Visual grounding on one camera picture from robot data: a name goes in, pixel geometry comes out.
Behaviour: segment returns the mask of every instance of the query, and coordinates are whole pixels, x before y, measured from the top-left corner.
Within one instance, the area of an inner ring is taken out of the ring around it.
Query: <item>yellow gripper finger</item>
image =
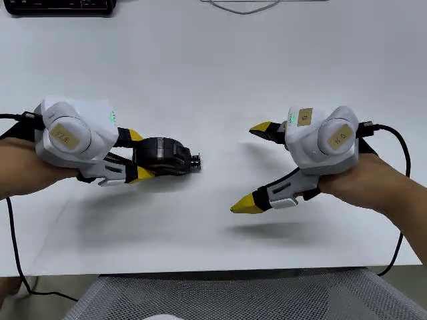
[[[255,204],[254,196],[252,195],[252,193],[241,198],[233,207],[231,207],[230,210],[233,213],[257,214],[257,213],[263,213],[264,212],[264,210],[260,209]]]

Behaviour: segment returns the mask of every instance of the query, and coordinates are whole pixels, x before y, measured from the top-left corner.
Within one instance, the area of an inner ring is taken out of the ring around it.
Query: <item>hand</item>
[[[387,213],[398,205],[411,182],[378,156],[361,154],[357,166],[339,175],[321,177],[319,187],[351,205]]]
[[[79,171],[54,167],[35,153],[34,143],[6,138],[0,140],[0,199],[26,195],[70,177]]]

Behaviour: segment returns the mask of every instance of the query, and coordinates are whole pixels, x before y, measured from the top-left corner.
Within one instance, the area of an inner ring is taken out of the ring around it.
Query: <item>black wrist strap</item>
[[[7,130],[0,136],[0,140],[4,138],[17,138],[30,142],[35,142],[34,128],[29,127],[26,123],[18,122],[12,128]]]

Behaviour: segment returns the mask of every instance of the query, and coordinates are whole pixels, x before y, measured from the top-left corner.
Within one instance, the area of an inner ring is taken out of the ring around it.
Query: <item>black cable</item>
[[[11,236],[12,236],[12,245],[13,245],[13,253],[15,254],[15,262],[16,262],[16,268],[18,269],[18,274],[19,277],[21,278],[22,283],[24,284],[25,288],[27,288],[27,291],[30,295],[58,295],[62,298],[66,298],[68,300],[72,300],[74,302],[77,302],[78,300],[70,297],[69,295],[64,295],[63,293],[60,292],[56,292],[56,291],[52,291],[52,292],[37,292],[37,291],[33,291],[31,290],[25,276],[24,273],[22,272],[22,268],[21,268],[21,262],[19,260],[19,252],[18,252],[18,244],[16,241],[16,234],[15,234],[15,222],[13,220],[13,209],[12,209],[12,202],[11,202],[11,198],[7,197],[6,198],[7,201],[7,208],[9,210],[9,222],[11,225]]]
[[[374,131],[377,131],[377,130],[388,131],[388,132],[392,133],[399,140],[400,145],[402,146],[402,149],[403,149],[403,153],[405,154],[405,160],[406,160],[405,176],[407,176],[409,178],[411,176],[411,157],[409,154],[408,146],[406,145],[406,142],[403,139],[403,136],[399,132],[397,132],[397,130],[395,130],[395,129],[387,126],[387,125],[373,125],[373,129],[374,129]],[[382,277],[383,275],[385,275],[393,267],[393,265],[396,262],[396,259],[398,257],[400,246],[402,245],[402,240],[403,240],[403,233],[400,232],[398,243],[397,243],[396,248],[394,250],[393,258],[392,258],[391,262],[389,263],[389,265],[387,266],[387,268],[385,268],[385,270],[383,270],[382,272],[377,274],[379,277]]]
[[[16,121],[21,120],[21,115],[12,115],[10,113],[0,113],[0,119],[13,119]]]

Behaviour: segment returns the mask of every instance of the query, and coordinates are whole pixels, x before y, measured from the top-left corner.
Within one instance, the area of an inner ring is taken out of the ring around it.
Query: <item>forearm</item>
[[[427,265],[427,188],[407,179],[390,195],[382,213],[403,232],[421,262]]]

